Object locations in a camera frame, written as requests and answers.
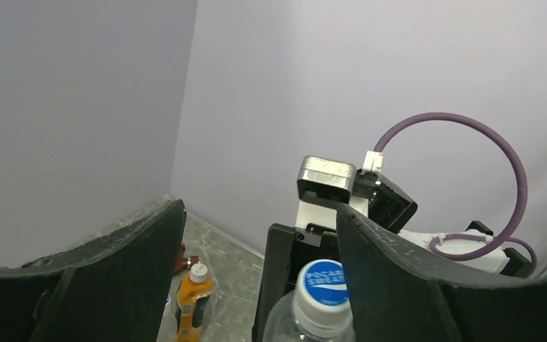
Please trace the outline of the clear plastic bottle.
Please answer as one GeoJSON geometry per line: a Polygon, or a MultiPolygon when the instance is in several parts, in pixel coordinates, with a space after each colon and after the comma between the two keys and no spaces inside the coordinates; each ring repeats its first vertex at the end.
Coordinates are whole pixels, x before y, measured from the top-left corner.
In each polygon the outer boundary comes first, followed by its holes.
{"type": "Polygon", "coordinates": [[[332,331],[314,326],[294,303],[294,291],[272,308],[261,341],[355,341],[353,327],[332,331]]]}

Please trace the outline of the blue bottle cap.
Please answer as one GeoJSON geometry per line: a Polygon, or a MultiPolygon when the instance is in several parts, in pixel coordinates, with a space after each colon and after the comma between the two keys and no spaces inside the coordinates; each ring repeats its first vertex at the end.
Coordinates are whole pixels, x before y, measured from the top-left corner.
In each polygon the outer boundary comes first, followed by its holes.
{"type": "Polygon", "coordinates": [[[317,259],[306,264],[298,274],[293,299],[300,313],[318,328],[339,331],[352,323],[348,288],[338,261],[317,259]]]}

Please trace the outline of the orange juice bottle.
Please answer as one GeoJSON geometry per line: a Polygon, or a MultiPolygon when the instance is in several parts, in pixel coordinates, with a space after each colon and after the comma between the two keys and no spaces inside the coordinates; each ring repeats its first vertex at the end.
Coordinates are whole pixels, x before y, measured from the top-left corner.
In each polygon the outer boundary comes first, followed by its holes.
{"type": "Polygon", "coordinates": [[[203,284],[192,283],[189,280],[188,272],[184,275],[177,290],[176,341],[200,340],[204,311],[214,290],[214,282],[210,272],[209,279],[203,284]]]}

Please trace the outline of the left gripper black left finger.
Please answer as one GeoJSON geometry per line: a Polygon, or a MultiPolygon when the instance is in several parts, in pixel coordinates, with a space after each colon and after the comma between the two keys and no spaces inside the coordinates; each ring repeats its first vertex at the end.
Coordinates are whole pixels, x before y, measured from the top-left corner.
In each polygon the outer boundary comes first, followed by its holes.
{"type": "Polygon", "coordinates": [[[76,248],[0,268],[0,341],[155,341],[185,222],[177,199],[76,248]]]}

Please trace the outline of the white bottle cap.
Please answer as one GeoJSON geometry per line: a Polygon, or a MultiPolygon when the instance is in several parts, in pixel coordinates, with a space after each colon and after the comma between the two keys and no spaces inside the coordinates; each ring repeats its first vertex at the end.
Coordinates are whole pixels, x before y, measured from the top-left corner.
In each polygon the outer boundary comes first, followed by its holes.
{"type": "Polygon", "coordinates": [[[196,263],[189,269],[189,280],[194,284],[203,284],[209,279],[209,270],[205,264],[196,263]]]}

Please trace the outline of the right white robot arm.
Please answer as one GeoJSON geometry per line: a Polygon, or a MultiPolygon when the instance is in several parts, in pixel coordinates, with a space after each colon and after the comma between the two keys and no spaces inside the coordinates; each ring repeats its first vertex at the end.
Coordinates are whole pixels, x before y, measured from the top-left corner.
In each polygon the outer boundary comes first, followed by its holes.
{"type": "Polygon", "coordinates": [[[507,238],[494,250],[483,248],[495,234],[473,221],[462,233],[417,233],[405,229],[417,204],[387,178],[361,171],[347,175],[303,170],[297,179],[296,223],[269,228],[259,289],[254,341],[353,341],[346,262],[340,257],[334,204],[346,203],[399,237],[436,255],[460,260],[476,252],[467,266],[493,274],[525,278],[538,258],[531,246],[516,251],[507,238]]]}

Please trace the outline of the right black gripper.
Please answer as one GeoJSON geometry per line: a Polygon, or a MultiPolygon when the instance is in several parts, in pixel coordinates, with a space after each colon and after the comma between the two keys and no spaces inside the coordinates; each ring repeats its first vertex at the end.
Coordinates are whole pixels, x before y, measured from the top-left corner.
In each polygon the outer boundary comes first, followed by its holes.
{"type": "Polygon", "coordinates": [[[252,341],[263,341],[267,318],[286,285],[294,289],[300,270],[317,259],[341,261],[336,232],[317,225],[307,230],[282,224],[269,227],[252,341]]]}

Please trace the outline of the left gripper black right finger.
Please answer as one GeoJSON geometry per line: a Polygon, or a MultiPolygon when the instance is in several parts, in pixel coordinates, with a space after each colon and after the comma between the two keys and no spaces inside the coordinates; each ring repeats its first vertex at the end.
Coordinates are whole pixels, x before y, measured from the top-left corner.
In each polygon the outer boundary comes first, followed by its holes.
{"type": "Polygon", "coordinates": [[[445,259],[346,204],[336,232],[357,341],[547,341],[547,278],[445,259]]]}

